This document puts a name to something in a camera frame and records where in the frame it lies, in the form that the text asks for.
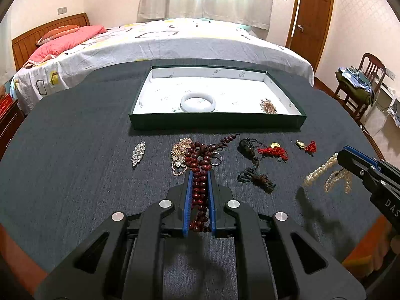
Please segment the person's right hand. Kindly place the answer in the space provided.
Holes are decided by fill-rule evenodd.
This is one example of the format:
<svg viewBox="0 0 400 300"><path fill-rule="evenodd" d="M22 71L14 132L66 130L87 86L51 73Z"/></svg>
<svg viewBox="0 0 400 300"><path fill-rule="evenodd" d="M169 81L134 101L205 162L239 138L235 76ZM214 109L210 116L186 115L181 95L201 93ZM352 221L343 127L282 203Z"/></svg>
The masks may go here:
<svg viewBox="0 0 400 300"><path fill-rule="evenodd" d="M399 253L400 253L400 235L397 234L390 239L390 248L388 251L390 264L394 262Z"/></svg>

